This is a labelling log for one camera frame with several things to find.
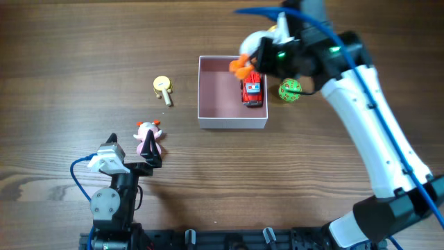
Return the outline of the green ball red numbers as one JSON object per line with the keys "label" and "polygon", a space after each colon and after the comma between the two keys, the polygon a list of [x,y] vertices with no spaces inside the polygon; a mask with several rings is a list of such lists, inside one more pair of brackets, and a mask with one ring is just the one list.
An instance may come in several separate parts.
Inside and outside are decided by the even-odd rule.
{"label": "green ball red numbers", "polygon": [[286,78],[278,88],[279,97],[286,102],[294,102],[300,98],[301,84],[294,78]]}

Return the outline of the red toy fire truck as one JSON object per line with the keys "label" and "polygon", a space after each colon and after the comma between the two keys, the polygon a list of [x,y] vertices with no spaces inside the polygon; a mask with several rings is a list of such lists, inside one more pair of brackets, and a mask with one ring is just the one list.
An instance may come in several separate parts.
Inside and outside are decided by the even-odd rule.
{"label": "red toy fire truck", "polygon": [[263,104],[262,79],[259,73],[251,72],[244,80],[241,80],[241,101],[243,105],[254,108]]}

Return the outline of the white duck plush toy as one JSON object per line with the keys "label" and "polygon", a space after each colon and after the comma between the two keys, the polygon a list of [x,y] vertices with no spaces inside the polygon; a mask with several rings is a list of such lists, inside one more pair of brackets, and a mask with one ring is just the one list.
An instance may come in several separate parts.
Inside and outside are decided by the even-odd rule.
{"label": "white duck plush toy", "polygon": [[287,18],[283,12],[278,13],[276,23],[274,29],[254,32],[242,42],[239,48],[239,58],[229,64],[229,71],[239,80],[244,80],[254,70],[250,60],[257,61],[255,53],[258,52],[263,38],[271,39],[272,45],[284,44],[294,40],[294,37],[290,36]]}

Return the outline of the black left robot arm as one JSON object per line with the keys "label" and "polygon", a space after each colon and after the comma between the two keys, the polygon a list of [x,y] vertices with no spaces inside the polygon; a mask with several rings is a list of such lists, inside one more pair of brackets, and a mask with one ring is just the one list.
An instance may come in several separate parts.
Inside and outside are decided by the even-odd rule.
{"label": "black left robot arm", "polygon": [[161,168],[161,153],[154,132],[147,131],[140,156],[143,162],[125,163],[125,153],[112,134],[92,157],[88,167],[111,177],[110,186],[96,191],[90,200],[93,229],[87,240],[88,249],[154,249],[155,245],[142,225],[134,222],[134,213],[140,208],[137,195],[143,191],[138,185],[141,176],[152,176]]}

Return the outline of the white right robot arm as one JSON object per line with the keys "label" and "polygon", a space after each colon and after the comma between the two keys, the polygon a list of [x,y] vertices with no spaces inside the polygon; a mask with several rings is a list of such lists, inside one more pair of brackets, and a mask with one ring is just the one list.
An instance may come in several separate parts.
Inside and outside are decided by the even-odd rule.
{"label": "white right robot arm", "polygon": [[248,65],[278,78],[311,78],[368,172],[373,195],[324,225],[316,242],[325,249],[376,249],[430,216],[443,221],[443,178],[432,174],[404,136],[361,38],[352,31],[335,33],[322,1],[285,1],[250,13],[267,17],[275,28],[243,42],[239,51]]}

